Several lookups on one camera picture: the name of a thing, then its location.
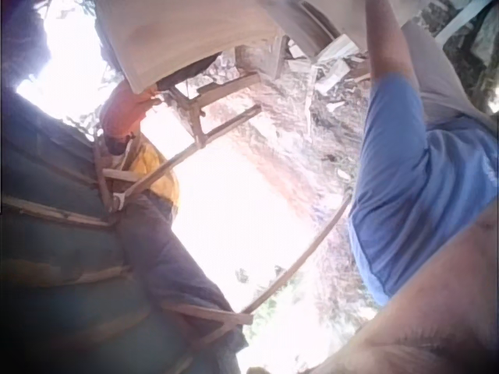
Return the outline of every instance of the wooden stick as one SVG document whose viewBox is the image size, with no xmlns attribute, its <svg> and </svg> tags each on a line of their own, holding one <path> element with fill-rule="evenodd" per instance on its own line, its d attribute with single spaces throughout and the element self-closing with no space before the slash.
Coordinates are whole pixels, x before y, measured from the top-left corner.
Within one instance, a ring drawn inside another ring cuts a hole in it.
<svg viewBox="0 0 499 374">
<path fill-rule="evenodd" d="M 194 97 L 190 103 L 196 103 L 199 106 L 199 109 L 206 107 L 207 105 L 213 104 L 215 101 L 218 101 L 234 92 L 242 90 L 243 88 L 247 88 L 255 83 L 260 82 L 260 76 L 257 72 L 253 72 L 248 74 L 247 76 L 241 76 L 238 79 L 231 80 L 225 84 L 221 85 L 210 85 L 209 88 L 203 90 L 203 87 L 198 89 L 198 93 L 200 94 L 198 97 Z"/>
<path fill-rule="evenodd" d="M 111 193 L 108 190 L 108 185 L 102 174 L 102 160 L 101 151 L 99 150 L 99 138 L 96 137 L 94 141 L 94 166 L 95 174 L 97 175 L 97 183 L 99 185 L 99 191 L 101 192 L 102 203 L 106 212 L 111 213 L 113 211 Z"/>
<path fill-rule="evenodd" d="M 116 179 L 118 181 L 132 182 L 135 183 L 139 181 L 143 175 L 137 174 L 133 171 L 122 171 L 116 169 L 102 169 L 102 174 L 105 178 Z"/>
<path fill-rule="evenodd" d="M 255 115 L 259 114 L 260 112 L 261 112 L 261 106 L 254 105 L 250 109 L 244 111 L 240 115 L 237 115 L 236 117 L 234 117 L 230 121 L 227 121 L 225 124 L 220 125 L 216 129 L 211 130 L 207 134 L 206 144 L 209 144 L 209 143 L 213 142 L 214 140 L 218 139 L 219 137 L 225 135 L 227 132 L 233 130 L 235 127 L 248 121 L 249 119 L 251 119 Z M 159 178 L 161 178 L 165 174 L 166 171 L 172 169 L 174 166 L 185 161 L 188 157 L 195 154 L 197 150 L 198 150 L 197 145 L 191 144 L 190 146 L 185 148 L 182 152 L 176 154 L 172 159 L 165 161 L 155 171 L 152 171 L 150 174 L 148 174 L 145 177 L 143 177 L 142 179 L 140 179 L 134 185 L 130 186 L 125 191 L 125 194 L 124 194 L 125 199 L 126 200 L 130 199 L 133 196 L 140 194 L 145 189 L 150 188 L 153 183 L 155 183 Z"/>
<path fill-rule="evenodd" d="M 48 219 L 51 221 L 63 222 L 67 224 L 82 224 L 94 228 L 109 228 L 109 222 L 100 220 L 95 217 L 85 216 L 83 214 L 68 212 L 67 210 L 56 209 L 50 206 L 45 206 L 31 201 L 17 199 L 15 197 L 2 195 L 2 204 L 19 210 L 21 213 L 29 214 L 30 216 Z"/>
<path fill-rule="evenodd" d="M 281 77 L 288 41 L 289 37 L 284 35 L 282 30 L 279 30 L 279 34 L 275 37 L 274 43 L 272 44 L 272 51 L 267 59 L 267 74 L 272 80 Z"/>
<path fill-rule="evenodd" d="M 260 305 L 262 305 L 266 300 L 269 299 L 280 287 L 285 285 L 293 275 L 299 270 L 299 268 L 310 258 L 310 256 L 319 248 L 319 245 L 322 241 L 329 235 L 333 227 L 338 223 L 343 213 L 345 212 L 347 206 L 350 204 L 350 200 L 352 199 L 352 194 L 348 194 L 343 204 L 340 206 L 336 214 L 333 218 L 324 226 L 324 228 L 320 231 L 320 233 L 315 237 L 313 242 L 310 244 L 309 248 L 291 265 L 291 267 L 286 270 L 262 295 L 256 298 L 253 302 L 251 302 L 247 307 L 245 307 L 241 313 L 251 313 L 255 309 L 257 309 Z M 192 347 L 194 351 L 200 351 L 207 348 L 211 343 L 215 342 L 219 338 L 223 337 L 235 328 L 235 324 L 226 323 L 224 326 L 216 329 L 212 333 L 202 337 L 199 339 Z M 180 374 L 186 368 L 189 367 L 190 362 L 193 361 L 192 353 L 186 352 L 172 367 L 167 374 Z"/>
<path fill-rule="evenodd" d="M 211 321 L 235 323 L 236 325 L 251 325 L 253 323 L 253 316 L 251 314 L 227 312 L 225 310 L 204 308 L 190 304 L 172 304 L 169 302 L 161 303 L 161 307 L 164 310 L 177 312 L 185 316 L 209 319 Z"/>
<path fill-rule="evenodd" d="M 83 273 L 74 280 L 65 280 L 62 269 L 48 263 L 34 263 L 24 259 L 2 261 L 2 282 L 33 288 L 51 288 L 74 284 L 89 284 L 121 277 L 128 272 L 126 266 L 116 266 L 93 273 Z"/>
</svg>

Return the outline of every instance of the foliage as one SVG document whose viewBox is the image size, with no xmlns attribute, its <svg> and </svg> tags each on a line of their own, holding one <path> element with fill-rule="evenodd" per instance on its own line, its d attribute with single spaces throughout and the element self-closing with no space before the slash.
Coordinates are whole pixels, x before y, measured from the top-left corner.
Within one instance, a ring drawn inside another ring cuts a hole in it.
<svg viewBox="0 0 499 374">
<path fill-rule="evenodd" d="M 302 279 L 302 274 L 297 273 L 294 277 L 292 277 L 288 283 L 282 286 L 276 293 L 274 293 L 264 304 L 262 304 L 254 313 L 253 324 L 250 326 L 245 326 L 244 334 L 246 339 L 251 344 L 252 340 L 254 340 L 264 329 L 268 326 L 279 307 L 283 306 L 284 300 L 289 300 L 290 295 L 291 299 L 294 299 L 294 295 L 296 289 Z M 255 292 L 255 296 L 260 295 L 264 292 L 267 287 L 258 287 Z"/>
</svg>

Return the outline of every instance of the person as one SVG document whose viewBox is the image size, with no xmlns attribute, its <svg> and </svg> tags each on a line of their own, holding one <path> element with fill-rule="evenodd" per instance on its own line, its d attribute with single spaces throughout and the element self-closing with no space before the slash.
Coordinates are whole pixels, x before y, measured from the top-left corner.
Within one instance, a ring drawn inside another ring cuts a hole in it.
<svg viewBox="0 0 499 374">
<path fill-rule="evenodd" d="M 310 374 L 495 373 L 497 199 Z"/>
<path fill-rule="evenodd" d="M 366 0 L 366 23 L 373 88 L 349 234 L 383 308 L 308 372 L 497 372 L 497 128 L 388 0 Z"/>
<path fill-rule="evenodd" d="M 386 303 L 497 197 L 497 124 L 435 40 L 366 0 L 372 90 L 349 215 L 353 255 Z"/>
<path fill-rule="evenodd" d="M 128 80 L 124 79 L 112 91 L 99 114 L 104 142 L 113 156 L 121 156 L 126 151 L 129 141 L 140 132 L 140 123 L 146 113 L 161 100 L 157 95 L 156 85 L 135 94 Z"/>
</svg>

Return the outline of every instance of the rubble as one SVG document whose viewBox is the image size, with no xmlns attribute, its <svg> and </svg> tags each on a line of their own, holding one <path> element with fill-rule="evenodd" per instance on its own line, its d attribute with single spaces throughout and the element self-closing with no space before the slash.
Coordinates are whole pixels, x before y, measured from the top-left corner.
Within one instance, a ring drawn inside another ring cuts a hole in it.
<svg viewBox="0 0 499 374">
<path fill-rule="evenodd" d="M 494 37 L 499 34 L 499 4 L 496 4 L 487 14 L 483 25 L 476 35 L 471 52 L 481 59 L 485 66 L 490 64 L 494 49 Z"/>
<path fill-rule="evenodd" d="M 293 56 L 293 58 L 305 57 L 305 53 L 303 53 L 303 51 L 298 47 L 298 45 L 294 43 L 289 46 L 289 52 L 291 53 L 291 56 Z"/>
<path fill-rule="evenodd" d="M 307 58 L 297 58 L 288 60 L 288 66 L 292 72 L 309 73 L 312 68 L 312 63 Z"/>
<path fill-rule="evenodd" d="M 471 0 L 448 0 L 456 10 L 461 10 L 465 8 Z"/>
<path fill-rule="evenodd" d="M 333 113 L 336 109 L 338 109 L 339 107 L 342 107 L 343 105 L 345 105 L 344 101 L 337 101 L 335 103 L 329 103 L 329 104 L 327 104 L 326 105 L 326 109 L 330 113 Z"/>
<path fill-rule="evenodd" d="M 327 95 L 327 92 L 333 88 L 336 83 L 343 79 L 350 72 L 349 66 L 342 59 L 337 60 L 332 67 L 329 69 L 329 72 L 324 76 L 324 78 L 320 79 L 315 88 L 324 96 Z"/>
</svg>

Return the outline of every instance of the wooden frame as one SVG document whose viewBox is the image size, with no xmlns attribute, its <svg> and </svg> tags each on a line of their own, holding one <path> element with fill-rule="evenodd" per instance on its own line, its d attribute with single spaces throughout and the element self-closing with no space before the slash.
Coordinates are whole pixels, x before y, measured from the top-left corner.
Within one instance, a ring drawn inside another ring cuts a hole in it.
<svg viewBox="0 0 499 374">
<path fill-rule="evenodd" d="M 109 228 L 111 223 L 96 217 L 85 216 L 83 214 L 68 212 L 67 210 L 52 208 L 43 204 L 33 203 L 12 196 L 2 195 L 2 205 L 10 206 L 20 213 L 42 219 L 62 222 L 65 224 L 78 224 L 92 228 Z"/>
<path fill-rule="evenodd" d="M 260 105 L 254 105 L 250 109 L 244 111 L 240 115 L 235 116 L 233 119 L 227 121 L 223 125 L 218 126 L 217 128 L 211 130 L 208 134 L 206 134 L 205 144 L 209 144 L 219 137 L 225 135 L 227 132 L 233 130 L 235 127 L 241 125 L 242 123 L 248 121 L 255 115 L 258 115 L 261 112 Z M 113 206 L 117 210 L 121 210 L 129 199 L 132 199 L 134 196 L 139 195 L 145 189 L 150 188 L 153 183 L 155 183 L 159 178 L 161 178 L 166 171 L 172 169 L 174 166 L 182 163 L 188 157 L 192 156 L 200 149 L 200 146 L 196 143 L 188 146 L 182 152 L 176 154 L 173 158 L 168 161 L 165 161 L 161 164 L 155 171 L 152 171 L 150 174 L 145 175 L 139 181 L 135 182 L 132 186 L 130 186 L 124 193 L 115 193 L 115 201 Z"/>
<path fill-rule="evenodd" d="M 253 323 L 253 316 L 247 313 L 234 313 L 191 304 L 172 304 L 170 302 L 161 303 L 161 307 L 163 310 L 183 314 L 184 316 L 209 319 L 210 321 L 235 323 L 236 325 L 251 325 Z"/>
<path fill-rule="evenodd" d="M 111 198 L 111 193 L 108 189 L 108 184 L 102 174 L 102 160 L 101 160 L 101 150 L 99 149 L 99 137 L 95 138 L 94 141 L 94 166 L 95 174 L 97 175 L 97 183 L 99 185 L 99 191 L 101 193 L 102 203 L 108 213 L 113 211 L 113 200 Z"/>
<path fill-rule="evenodd" d="M 97 184 L 97 181 L 95 179 L 92 179 L 90 177 L 87 177 L 86 175 L 82 175 L 80 173 L 77 173 L 75 171 L 72 171 L 71 169 L 62 168 L 60 166 L 54 165 L 52 162 L 50 162 L 46 158 L 42 157 L 41 155 L 33 154 L 29 150 L 25 150 L 25 149 L 17 146 L 11 140 L 6 139 L 6 137 L 2 140 L 5 144 L 5 146 L 12 148 L 17 153 L 22 154 L 28 160 L 33 161 L 39 165 L 45 166 L 46 168 L 52 170 L 54 173 L 56 173 L 58 175 L 69 178 L 75 182 L 79 182 L 82 185 L 96 185 Z"/>
<path fill-rule="evenodd" d="M 241 313 L 248 314 L 254 312 L 258 307 L 260 307 L 266 300 L 269 299 L 279 288 L 285 285 L 300 269 L 301 266 L 315 253 L 319 245 L 322 241 L 329 235 L 333 227 L 339 222 L 342 218 L 343 213 L 345 212 L 347 206 L 350 204 L 352 200 L 352 194 L 349 193 L 345 199 L 343 200 L 342 205 L 336 211 L 336 214 L 331 218 L 331 220 L 323 227 L 323 229 L 319 232 L 319 234 L 315 237 L 312 243 L 309 245 L 307 250 L 287 269 L 281 276 L 274 281 L 271 286 L 264 291 L 260 296 L 258 296 L 255 300 L 253 300 L 247 307 L 245 307 Z M 222 327 L 212 331 L 208 335 L 201 337 L 199 340 L 195 341 L 191 347 L 191 351 L 186 352 L 182 355 L 179 360 L 167 371 L 166 374 L 181 374 L 193 362 L 193 354 L 196 351 L 201 351 L 203 349 L 208 348 L 211 344 L 213 344 L 216 340 L 220 339 L 226 333 L 231 331 L 237 326 L 235 323 L 224 323 Z"/>
<path fill-rule="evenodd" d="M 52 288 L 75 284 L 91 284 L 123 277 L 130 271 L 127 266 L 115 266 L 92 273 L 82 273 L 73 280 L 64 280 L 61 269 L 49 263 L 35 263 L 24 259 L 2 261 L 2 282 L 32 288 Z"/>
</svg>

